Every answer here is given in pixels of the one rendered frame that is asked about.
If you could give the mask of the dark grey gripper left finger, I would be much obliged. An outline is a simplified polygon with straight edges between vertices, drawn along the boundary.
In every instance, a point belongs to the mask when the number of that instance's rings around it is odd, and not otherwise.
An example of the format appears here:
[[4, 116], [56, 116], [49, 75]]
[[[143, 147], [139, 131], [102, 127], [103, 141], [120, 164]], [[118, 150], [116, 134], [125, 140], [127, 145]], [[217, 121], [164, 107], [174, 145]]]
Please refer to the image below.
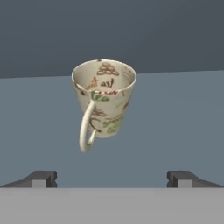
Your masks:
[[33, 171], [23, 179], [10, 182], [3, 187], [21, 187], [21, 188], [47, 188], [56, 187], [56, 171]]

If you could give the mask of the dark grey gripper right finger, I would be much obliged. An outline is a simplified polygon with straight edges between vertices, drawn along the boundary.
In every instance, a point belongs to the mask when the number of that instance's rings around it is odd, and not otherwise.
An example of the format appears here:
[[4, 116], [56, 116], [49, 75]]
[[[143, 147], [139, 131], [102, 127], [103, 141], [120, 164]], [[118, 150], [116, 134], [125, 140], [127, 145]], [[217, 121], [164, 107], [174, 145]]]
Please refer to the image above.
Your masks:
[[221, 187], [214, 182], [198, 178], [191, 171], [168, 171], [168, 187], [177, 188], [202, 188], [202, 187]]

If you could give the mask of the cream printed tea mug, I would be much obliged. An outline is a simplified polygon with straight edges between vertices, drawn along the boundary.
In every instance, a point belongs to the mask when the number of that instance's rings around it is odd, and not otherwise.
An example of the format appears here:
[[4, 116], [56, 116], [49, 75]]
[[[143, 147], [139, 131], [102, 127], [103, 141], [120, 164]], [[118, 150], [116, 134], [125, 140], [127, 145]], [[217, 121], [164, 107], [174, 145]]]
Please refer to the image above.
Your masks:
[[80, 150], [86, 152], [96, 138], [113, 137], [119, 132], [137, 73], [120, 61], [94, 59], [78, 65], [71, 78], [83, 113]]

